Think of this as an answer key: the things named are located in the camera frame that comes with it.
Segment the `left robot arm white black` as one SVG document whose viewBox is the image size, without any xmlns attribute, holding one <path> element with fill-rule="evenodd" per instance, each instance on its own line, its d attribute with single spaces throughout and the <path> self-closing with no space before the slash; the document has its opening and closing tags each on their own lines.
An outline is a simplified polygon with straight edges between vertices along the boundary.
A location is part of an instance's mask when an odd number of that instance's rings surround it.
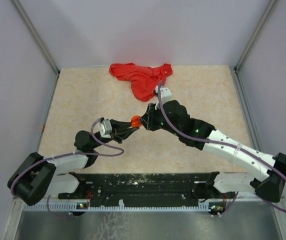
<svg viewBox="0 0 286 240">
<path fill-rule="evenodd" d="M 33 152 L 23 161 L 7 182 L 14 197 L 32 206 L 44 197 L 71 194 L 76 198 L 86 195 L 87 186 L 73 173 L 94 164 L 101 155 L 95 149 L 105 146 L 124 153 L 124 149 L 109 144 L 110 141 L 122 143 L 141 127 L 140 117 L 134 116 L 130 122 L 100 118 L 90 131 L 79 131 L 75 136 L 76 149 L 69 153 L 44 157 Z"/>
</svg>

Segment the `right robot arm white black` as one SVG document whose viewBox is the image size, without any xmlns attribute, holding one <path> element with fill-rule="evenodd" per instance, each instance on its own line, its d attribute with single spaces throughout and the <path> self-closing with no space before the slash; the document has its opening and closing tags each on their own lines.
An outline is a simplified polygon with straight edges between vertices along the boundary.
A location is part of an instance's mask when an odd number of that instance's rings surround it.
<svg viewBox="0 0 286 240">
<path fill-rule="evenodd" d="M 206 192 L 212 198 L 228 192 L 255 193 L 260 198 L 278 203 L 286 176 L 286 155 L 270 155 L 243 145 L 226 136 L 213 125 L 190 117 L 186 108 L 176 100 L 163 104 L 163 108 L 148 104 L 140 123 L 149 131 L 163 129 L 176 135 L 180 142 L 201 151 L 215 154 L 234 163 L 245 172 L 216 172 L 209 178 Z"/>
</svg>

